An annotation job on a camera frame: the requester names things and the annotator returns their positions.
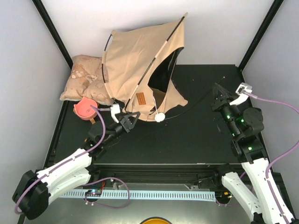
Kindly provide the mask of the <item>beige patterned pillow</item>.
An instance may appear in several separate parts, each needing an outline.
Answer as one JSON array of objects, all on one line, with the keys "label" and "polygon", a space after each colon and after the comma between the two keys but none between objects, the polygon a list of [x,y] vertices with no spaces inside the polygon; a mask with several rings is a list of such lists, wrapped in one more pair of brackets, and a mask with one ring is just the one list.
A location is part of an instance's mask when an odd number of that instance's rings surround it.
[{"label": "beige patterned pillow", "polygon": [[101,105],[111,105],[104,82],[108,80],[107,69],[102,66],[101,57],[77,55],[72,58],[73,66],[64,91],[62,101],[80,101],[83,97]]}]

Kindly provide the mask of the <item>beige black pet tent fabric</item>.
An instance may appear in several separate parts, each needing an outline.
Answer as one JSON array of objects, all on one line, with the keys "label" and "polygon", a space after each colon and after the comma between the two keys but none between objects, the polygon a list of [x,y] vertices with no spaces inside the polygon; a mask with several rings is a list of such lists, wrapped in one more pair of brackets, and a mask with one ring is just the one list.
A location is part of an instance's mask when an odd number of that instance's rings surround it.
[{"label": "beige black pet tent fabric", "polygon": [[113,30],[102,55],[104,85],[112,99],[124,103],[124,113],[161,122],[165,114],[188,101],[172,80],[179,53],[185,47],[184,14],[179,20],[125,32]]}]

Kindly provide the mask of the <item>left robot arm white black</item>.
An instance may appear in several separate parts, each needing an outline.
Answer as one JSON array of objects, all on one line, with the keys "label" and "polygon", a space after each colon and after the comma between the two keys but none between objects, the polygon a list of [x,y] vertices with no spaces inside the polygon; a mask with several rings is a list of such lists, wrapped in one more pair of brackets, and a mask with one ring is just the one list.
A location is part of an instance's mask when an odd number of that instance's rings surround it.
[{"label": "left robot arm white black", "polygon": [[93,160],[105,153],[105,146],[123,133],[129,133],[139,119],[140,113],[125,114],[109,127],[103,117],[91,126],[86,142],[60,162],[33,172],[23,174],[12,196],[14,212],[29,220],[39,217],[58,197],[80,186],[96,186],[109,180],[100,178],[100,171]]}]

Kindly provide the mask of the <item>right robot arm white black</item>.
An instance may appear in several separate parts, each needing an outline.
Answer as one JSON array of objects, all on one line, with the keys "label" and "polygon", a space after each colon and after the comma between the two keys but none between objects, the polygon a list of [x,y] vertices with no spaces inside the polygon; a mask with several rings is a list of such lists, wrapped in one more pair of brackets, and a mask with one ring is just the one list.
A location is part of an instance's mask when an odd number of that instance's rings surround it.
[{"label": "right robot arm white black", "polygon": [[274,181],[266,149],[259,134],[264,129],[262,110],[249,107],[240,111],[238,106],[252,94],[252,86],[240,83],[232,94],[214,84],[213,112],[219,112],[233,137],[231,148],[247,174],[254,191],[243,183],[229,164],[219,166],[212,181],[218,188],[225,187],[248,215],[252,224],[297,224],[299,221],[285,204]]}]

